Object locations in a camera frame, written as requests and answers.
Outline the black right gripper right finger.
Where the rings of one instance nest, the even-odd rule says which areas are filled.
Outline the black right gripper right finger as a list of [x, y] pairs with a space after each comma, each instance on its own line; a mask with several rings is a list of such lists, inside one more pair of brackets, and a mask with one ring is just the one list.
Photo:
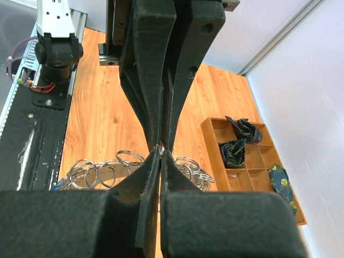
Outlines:
[[203, 192], [161, 158], [164, 257], [307, 257], [291, 207], [272, 192]]

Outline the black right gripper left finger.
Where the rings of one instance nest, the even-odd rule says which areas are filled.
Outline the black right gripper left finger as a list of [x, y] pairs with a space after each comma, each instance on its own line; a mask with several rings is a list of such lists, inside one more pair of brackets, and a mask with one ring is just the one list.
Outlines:
[[1, 257], [154, 257], [160, 153], [111, 190], [1, 192]]

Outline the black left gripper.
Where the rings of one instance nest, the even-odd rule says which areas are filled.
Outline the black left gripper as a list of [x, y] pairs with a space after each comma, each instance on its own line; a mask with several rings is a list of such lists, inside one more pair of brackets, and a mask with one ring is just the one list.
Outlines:
[[99, 61], [110, 66], [119, 65], [120, 60], [120, 84], [143, 128], [148, 149], [161, 141], [162, 107], [163, 142], [167, 150], [173, 149], [196, 73], [225, 23], [225, 11], [232, 12], [239, 4], [107, 1], [106, 40], [99, 46]]

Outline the key with blue tag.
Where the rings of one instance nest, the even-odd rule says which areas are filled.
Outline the key with blue tag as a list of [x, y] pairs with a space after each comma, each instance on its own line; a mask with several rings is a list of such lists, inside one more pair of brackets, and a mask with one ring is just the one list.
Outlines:
[[66, 190], [69, 187], [69, 179], [60, 179], [55, 186], [51, 188], [52, 191]]

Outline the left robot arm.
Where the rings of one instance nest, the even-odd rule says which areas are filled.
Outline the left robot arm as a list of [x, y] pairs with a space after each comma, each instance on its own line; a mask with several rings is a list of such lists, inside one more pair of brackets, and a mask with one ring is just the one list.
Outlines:
[[[238, 1], [108, 1], [103, 66], [118, 66], [120, 84], [147, 146], [174, 147], [177, 124], [198, 69]], [[37, 2], [41, 74], [64, 82], [83, 56], [67, 1]]]

